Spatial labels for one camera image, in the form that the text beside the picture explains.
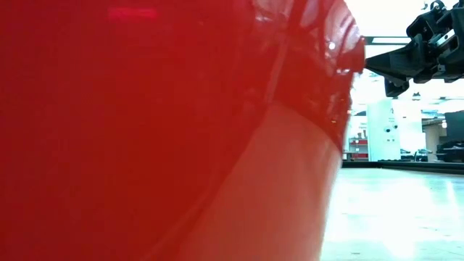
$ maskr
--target red plastic surface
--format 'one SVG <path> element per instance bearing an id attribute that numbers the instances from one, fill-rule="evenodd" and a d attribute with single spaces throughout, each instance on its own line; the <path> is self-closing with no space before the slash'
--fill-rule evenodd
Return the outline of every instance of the red plastic surface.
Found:
<path id="1" fill-rule="evenodd" d="M 341 0 L 1 3 L 0 260 L 314 260 Z"/>

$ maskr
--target glossy red surface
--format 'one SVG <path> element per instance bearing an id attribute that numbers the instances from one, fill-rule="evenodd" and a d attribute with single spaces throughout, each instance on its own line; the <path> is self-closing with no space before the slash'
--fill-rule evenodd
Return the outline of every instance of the glossy red surface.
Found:
<path id="1" fill-rule="evenodd" d="M 314 260 L 364 46 L 341 0 L 6 1 L 0 260 Z"/>

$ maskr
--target black robotic arm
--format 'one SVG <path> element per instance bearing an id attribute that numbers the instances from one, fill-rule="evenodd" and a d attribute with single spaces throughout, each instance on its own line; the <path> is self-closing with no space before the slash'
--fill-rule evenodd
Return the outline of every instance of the black robotic arm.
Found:
<path id="1" fill-rule="evenodd" d="M 407 28 L 406 46 L 366 59 L 365 68 L 385 77 L 385 94 L 396 97 L 409 88 L 409 80 L 426 83 L 464 77 L 464 0 L 447 10 L 434 1 Z"/>

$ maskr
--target black equipment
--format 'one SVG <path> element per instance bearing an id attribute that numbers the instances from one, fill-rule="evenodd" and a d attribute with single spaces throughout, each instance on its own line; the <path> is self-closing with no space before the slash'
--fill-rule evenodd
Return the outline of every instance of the black equipment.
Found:
<path id="1" fill-rule="evenodd" d="M 409 80 L 452 83 L 464 76 L 464 0 L 447 10 L 434 1 L 406 30 L 406 46 L 366 59 L 365 68 L 385 77 L 385 94 L 397 97 Z"/>

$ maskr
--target floor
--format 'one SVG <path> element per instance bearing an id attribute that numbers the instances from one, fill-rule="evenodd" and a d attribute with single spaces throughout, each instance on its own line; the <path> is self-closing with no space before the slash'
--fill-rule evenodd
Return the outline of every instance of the floor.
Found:
<path id="1" fill-rule="evenodd" d="M 464 260 L 464 176 L 341 170 L 321 260 Z"/>

